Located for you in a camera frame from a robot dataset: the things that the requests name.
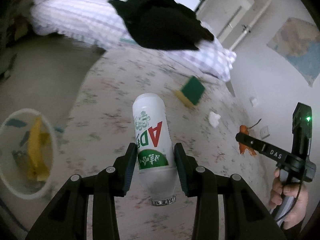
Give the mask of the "white AD drink bottle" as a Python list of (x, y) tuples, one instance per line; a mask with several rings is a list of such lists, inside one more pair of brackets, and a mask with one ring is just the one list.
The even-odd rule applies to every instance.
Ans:
[(154, 93), (138, 96), (132, 106), (140, 178), (153, 206), (176, 201), (178, 180), (163, 100)]

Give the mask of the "yellow cloth strip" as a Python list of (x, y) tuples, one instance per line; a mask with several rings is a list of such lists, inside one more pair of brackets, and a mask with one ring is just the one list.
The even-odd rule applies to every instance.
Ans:
[(27, 177), (36, 181), (47, 181), (49, 168), (46, 166), (42, 150), (51, 143), (50, 134), (43, 132), (42, 118), (38, 115), (32, 125), (27, 147)]

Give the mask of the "white trash bin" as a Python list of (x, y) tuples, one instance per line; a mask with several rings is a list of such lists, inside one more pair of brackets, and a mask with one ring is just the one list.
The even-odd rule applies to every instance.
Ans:
[(42, 113), (15, 111), (1, 124), (1, 181), (18, 198), (43, 197), (52, 183), (57, 152), (55, 129)]

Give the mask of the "floral bed sheet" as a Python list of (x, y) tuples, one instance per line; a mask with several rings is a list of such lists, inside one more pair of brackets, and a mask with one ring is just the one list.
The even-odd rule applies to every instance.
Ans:
[[(155, 93), (164, 101), (173, 143), (180, 142), (188, 155), (215, 174), (241, 175), (267, 203), (262, 159), (240, 154), (235, 140), (241, 125), (252, 124), (242, 103), (224, 82), (209, 77), (202, 80), (205, 91), (197, 106), (185, 107), (174, 91), (191, 76), (191, 70), (154, 50), (123, 45), (106, 52), (88, 71), (69, 115), (55, 161), (54, 186), (59, 189), (75, 173), (95, 175), (123, 155), (135, 137), (134, 100)], [(208, 122), (211, 111), (221, 116), (217, 128)]]

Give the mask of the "crumpled white tissue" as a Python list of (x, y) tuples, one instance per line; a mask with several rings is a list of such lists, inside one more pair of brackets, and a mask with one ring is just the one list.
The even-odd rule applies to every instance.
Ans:
[(219, 125), (220, 119), (221, 119), (221, 116), (219, 114), (216, 114), (213, 111), (211, 111), (208, 115), (208, 122), (213, 128), (217, 128), (217, 126)]

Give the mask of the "green yellow sponge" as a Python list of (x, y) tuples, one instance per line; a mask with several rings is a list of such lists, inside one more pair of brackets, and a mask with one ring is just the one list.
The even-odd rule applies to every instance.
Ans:
[(188, 108), (194, 108), (204, 94), (205, 87), (198, 78), (192, 76), (180, 89), (174, 91), (176, 97)]

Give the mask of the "black garment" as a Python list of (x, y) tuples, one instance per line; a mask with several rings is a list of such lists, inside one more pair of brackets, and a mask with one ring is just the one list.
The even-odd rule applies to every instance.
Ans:
[(198, 50), (200, 41), (214, 41), (194, 11), (174, 0), (110, 0), (134, 41), (158, 50)]

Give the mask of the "purple plaid pillow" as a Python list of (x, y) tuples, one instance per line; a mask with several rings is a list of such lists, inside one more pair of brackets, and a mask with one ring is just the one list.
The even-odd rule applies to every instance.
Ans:
[[(59, 33), (105, 50), (122, 43), (136, 44), (110, 0), (33, 0), (29, 21), (38, 35)], [(167, 57), (200, 77), (214, 76), (228, 82), (236, 53), (218, 40), (202, 41), (198, 51), (165, 51)]]

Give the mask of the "white door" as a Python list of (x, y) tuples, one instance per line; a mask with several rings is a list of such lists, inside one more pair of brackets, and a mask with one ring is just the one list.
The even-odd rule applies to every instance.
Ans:
[(254, 3), (255, 0), (205, 0), (197, 16), (224, 48), (233, 50), (242, 35), (241, 20)]

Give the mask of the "wall map poster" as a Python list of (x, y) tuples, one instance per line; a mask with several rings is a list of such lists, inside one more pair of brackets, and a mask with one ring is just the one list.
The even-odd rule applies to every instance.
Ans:
[(289, 17), (267, 46), (285, 58), (304, 77), (309, 87), (319, 76), (319, 29)]

